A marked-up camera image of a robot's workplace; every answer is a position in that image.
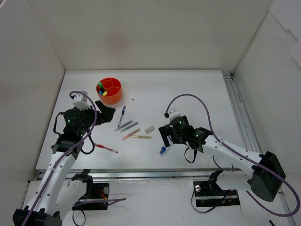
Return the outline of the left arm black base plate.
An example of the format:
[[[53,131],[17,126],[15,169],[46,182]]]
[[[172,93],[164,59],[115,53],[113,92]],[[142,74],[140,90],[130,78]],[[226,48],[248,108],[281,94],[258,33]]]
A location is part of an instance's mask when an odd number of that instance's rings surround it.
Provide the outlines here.
[[[93,188],[89,194],[82,196],[77,202],[100,201],[109,198],[110,184],[105,182],[97,182],[93,184]],[[73,207],[72,210],[107,210],[108,202],[83,204]]]

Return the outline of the clear glue bottle blue cap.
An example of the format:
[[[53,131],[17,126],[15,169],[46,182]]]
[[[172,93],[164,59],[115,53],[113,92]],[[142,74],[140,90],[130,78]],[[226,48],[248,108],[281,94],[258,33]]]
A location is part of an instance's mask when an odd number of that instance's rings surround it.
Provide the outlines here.
[[[159,152],[160,155],[164,155],[165,152],[167,151],[167,148],[165,146],[163,146]]]

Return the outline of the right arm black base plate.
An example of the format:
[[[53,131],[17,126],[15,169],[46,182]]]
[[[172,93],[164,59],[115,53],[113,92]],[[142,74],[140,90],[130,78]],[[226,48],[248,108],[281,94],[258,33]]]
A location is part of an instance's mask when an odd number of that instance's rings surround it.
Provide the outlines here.
[[[223,190],[217,185],[217,176],[222,172],[220,169],[216,170],[207,181],[193,181],[192,206],[194,208],[209,208],[201,211],[201,213],[210,212],[217,207],[240,205],[237,190]]]

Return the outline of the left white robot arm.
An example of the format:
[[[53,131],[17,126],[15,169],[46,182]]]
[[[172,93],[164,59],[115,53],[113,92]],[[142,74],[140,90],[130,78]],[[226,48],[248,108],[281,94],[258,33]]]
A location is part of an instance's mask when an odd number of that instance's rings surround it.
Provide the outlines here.
[[[32,199],[23,209],[16,209],[13,222],[16,226],[60,226],[67,213],[81,197],[94,192],[93,178],[85,169],[71,179],[63,189],[63,183],[94,126],[111,122],[115,109],[100,100],[92,105],[79,101],[72,109],[63,112],[65,127],[52,146],[48,169]]]

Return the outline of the red gel pen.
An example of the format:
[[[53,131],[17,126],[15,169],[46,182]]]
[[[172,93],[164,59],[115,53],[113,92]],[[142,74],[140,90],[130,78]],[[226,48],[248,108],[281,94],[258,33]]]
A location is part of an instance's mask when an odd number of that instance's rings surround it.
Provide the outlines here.
[[[101,149],[104,149],[104,150],[107,150],[107,151],[110,151],[110,152],[113,152],[113,153],[116,153],[118,154],[119,152],[114,150],[114,149],[111,149],[111,148],[108,148],[108,147],[105,147],[103,145],[100,145],[100,144],[97,144],[97,143],[94,143],[94,145],[98,148],[101,148]]]

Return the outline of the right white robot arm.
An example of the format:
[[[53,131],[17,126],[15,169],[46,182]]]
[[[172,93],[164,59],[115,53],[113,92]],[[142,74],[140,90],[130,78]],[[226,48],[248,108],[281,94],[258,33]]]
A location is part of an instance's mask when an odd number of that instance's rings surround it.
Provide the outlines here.
[[[233,164],[251,178],[246,181],[247,189],[260,199],[272,202],[278,193],[282,181],[272,173],[285,179],[284,170],[271,152],[265,154],[248,151],[229,142],[215,138],[212,131],[203,127],[193,128],[186,116],[173,118],[167,125],[159,127],[165,146],[169,147],[169,138],[173,144],[183,144],[194,152],[207,153],[220,157]]]

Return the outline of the blue ballpoint pen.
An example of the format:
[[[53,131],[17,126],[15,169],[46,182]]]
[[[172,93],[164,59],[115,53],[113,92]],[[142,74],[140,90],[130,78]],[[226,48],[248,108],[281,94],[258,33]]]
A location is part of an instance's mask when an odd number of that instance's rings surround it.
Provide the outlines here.
[[[118,128],[121,126],[121,123],[122,123],[122,120],[123,120],[123,117],[124,117],[124,114],[125,114],[125,110],[126,110],[126,106],[123,106],[122,112],[121,112],[121,117],[120,117],[120,120],[118,122]]]

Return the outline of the yellow slim highlighter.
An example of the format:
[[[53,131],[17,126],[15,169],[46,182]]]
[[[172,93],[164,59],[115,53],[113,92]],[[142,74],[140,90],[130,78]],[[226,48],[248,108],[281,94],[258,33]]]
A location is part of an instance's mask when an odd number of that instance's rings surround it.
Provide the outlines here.
[[[152,139],[152,136],[145,136],[145,135],[132,135],[130,138],[137,138],[137,139]]]

